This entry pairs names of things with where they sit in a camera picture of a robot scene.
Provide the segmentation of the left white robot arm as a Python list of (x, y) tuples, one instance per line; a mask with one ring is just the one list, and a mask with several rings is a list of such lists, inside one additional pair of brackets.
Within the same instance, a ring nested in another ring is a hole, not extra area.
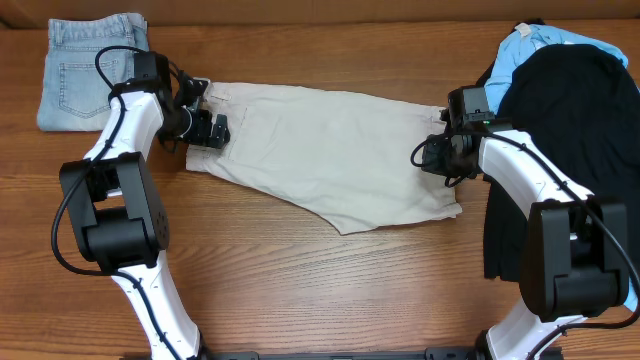
[(190, 77), (156, 52), (132, 53), (133, 77), (108, 85), (111, 113), (97, 143), (60, 169), (64, 198), (52, 224), (52, 251), (68, 271), (80, 271), (58, 246), (67, 214), (80, 254), (98, 266), (93, 276), (111, 278), (128, 298), (151, 358), (210, 359), (169, 270), (169, 220), (146, 159), (153, 141), (221, 150), (231, 137), (228, 120), (203, 106), (209, 80)]

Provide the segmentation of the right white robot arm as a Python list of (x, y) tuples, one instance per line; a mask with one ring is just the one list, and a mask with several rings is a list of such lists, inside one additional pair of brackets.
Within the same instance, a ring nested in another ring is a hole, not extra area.
[(484, 174), (526, 217), (520, 260), (521, 298), (500, 323), (479, 334), (472, 347), (436, 347), (428, 359), (559, 359), (553, 342), (571, 329), (598, 329), (596, 317), (639, 290), (639, 276), (625, 248), (624, 204), (596, 197), (562, 173), (531, 136), (489, 108), (482, 86), (448, 95), (446, 127), (411, 154), (424, 172), (453, 188)]

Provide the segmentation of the beige khaki shorts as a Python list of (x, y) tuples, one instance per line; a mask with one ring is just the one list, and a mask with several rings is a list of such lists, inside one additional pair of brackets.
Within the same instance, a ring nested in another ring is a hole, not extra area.
[(206, 103), (227, 117), (221, 150), (190, 146), (189, 171), (209, 173), (307, 209), (347, 235), (454, 218), (441, 176), (410, 162), (444, 124), (438, 106), (296, 86), (211, 84)]

